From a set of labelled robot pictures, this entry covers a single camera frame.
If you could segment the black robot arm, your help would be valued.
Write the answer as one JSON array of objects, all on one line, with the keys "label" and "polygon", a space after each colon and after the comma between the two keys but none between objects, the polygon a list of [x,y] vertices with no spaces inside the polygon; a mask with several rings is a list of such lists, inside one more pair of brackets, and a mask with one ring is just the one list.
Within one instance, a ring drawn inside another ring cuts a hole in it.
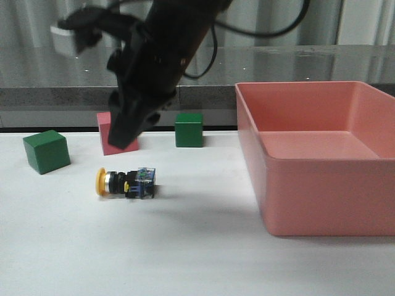
[{"label": "black robot arm", "polygon": [[108,70],[118,89],[109,98],[110,145],[124,149],[160,119],[177,84],[218,14],[229,1],[154,1],[143,22],[129,29]]}]

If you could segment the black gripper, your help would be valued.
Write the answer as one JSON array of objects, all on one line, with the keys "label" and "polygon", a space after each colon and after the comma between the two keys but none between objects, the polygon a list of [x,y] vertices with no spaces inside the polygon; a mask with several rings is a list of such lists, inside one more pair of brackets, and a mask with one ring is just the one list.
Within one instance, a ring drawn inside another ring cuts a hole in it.
[{"label": "black gripper", "polygon": [[123,50],[107,63],[118,83],[118,94],[109,101],[110,145],[125,149],[159,121],[159,110],[175,96],[197,48],[198,37],[188,30],[153,36],[141,23],[132,26]]}]

